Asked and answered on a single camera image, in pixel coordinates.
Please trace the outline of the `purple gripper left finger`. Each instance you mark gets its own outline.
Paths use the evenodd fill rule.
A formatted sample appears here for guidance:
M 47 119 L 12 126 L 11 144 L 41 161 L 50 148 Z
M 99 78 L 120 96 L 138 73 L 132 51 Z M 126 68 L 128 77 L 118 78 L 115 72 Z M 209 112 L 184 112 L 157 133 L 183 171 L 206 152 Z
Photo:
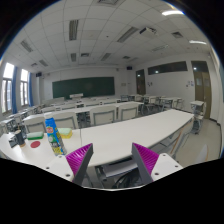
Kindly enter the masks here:
M 74 174 L 73 182 L 79 186 L 82 185 L 86 174 L 89 161 L 93 155 L 93 144 L 87 144 L 81 148 L 69 153 L 66 160 Z

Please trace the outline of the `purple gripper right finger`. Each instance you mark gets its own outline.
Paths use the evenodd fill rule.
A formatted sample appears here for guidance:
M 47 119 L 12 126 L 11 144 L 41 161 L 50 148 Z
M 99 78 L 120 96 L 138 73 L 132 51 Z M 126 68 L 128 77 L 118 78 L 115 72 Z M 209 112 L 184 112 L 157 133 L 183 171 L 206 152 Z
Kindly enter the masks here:
M 144 184 L 152 183 L 153 179 L 151 177 L 151 173 L 159 155 L 137 143 L 132 144 L 132 155 L 137 163 L 142 182 Z

